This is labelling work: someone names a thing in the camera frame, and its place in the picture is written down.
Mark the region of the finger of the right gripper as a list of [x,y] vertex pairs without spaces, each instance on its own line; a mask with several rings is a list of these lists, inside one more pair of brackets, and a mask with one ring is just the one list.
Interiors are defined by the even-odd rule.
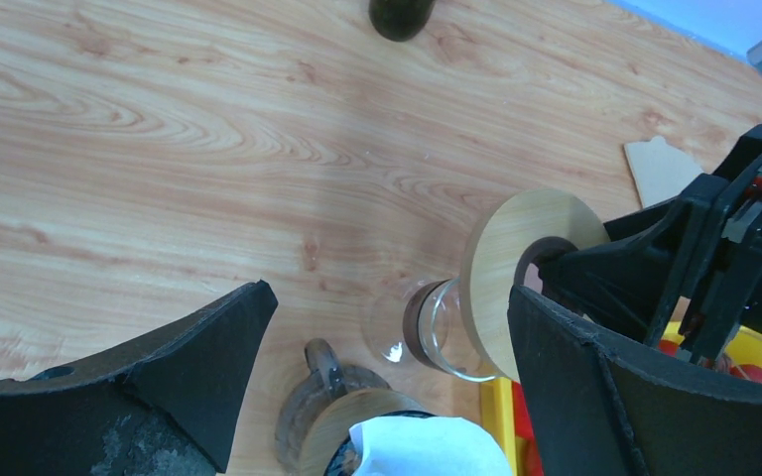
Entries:
[[691,207],[674,198],[604,224],[609,241],[544,263],[546,296],[643,341],[680,251]]

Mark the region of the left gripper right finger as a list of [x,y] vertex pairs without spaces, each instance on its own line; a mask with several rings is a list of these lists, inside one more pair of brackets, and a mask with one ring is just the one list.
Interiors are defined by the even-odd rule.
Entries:
[[514,287],[509,333],[548,475],[762,475],[762,384]]

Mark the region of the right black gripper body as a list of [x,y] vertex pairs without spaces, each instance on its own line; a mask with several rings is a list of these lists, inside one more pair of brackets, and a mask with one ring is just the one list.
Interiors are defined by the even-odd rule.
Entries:
[[742,135],[710,174],[644,208],[651,248],[667,258],[643,334],[656,344],[680,298],[689,359],[717,358],[742,326],[762,333],[762,125]]

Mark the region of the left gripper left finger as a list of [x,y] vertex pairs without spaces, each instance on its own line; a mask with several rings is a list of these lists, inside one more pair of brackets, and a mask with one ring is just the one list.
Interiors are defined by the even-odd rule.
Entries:
[[248,283],[190,315],[25,380],[0,380],[0,475],[226,471],[278,301]]

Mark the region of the white paper coffee filter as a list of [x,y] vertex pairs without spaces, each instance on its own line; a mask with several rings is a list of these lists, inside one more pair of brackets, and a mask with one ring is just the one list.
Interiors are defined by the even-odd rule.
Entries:
[[377,416],[354,424],[357,475],[511,475],[496,440],[462,417]]

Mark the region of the blue glass coffee dripper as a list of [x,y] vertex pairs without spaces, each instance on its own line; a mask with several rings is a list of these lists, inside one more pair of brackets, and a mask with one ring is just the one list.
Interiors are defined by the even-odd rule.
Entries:
[[[423,419],[434,417],[433,414],[424,411],[395,411],[384,415],[382,418],[403,417],[410,419]],[[358,464],[356,446],[349,435],[337,448],[327,463],[324,475],[352,475]]]

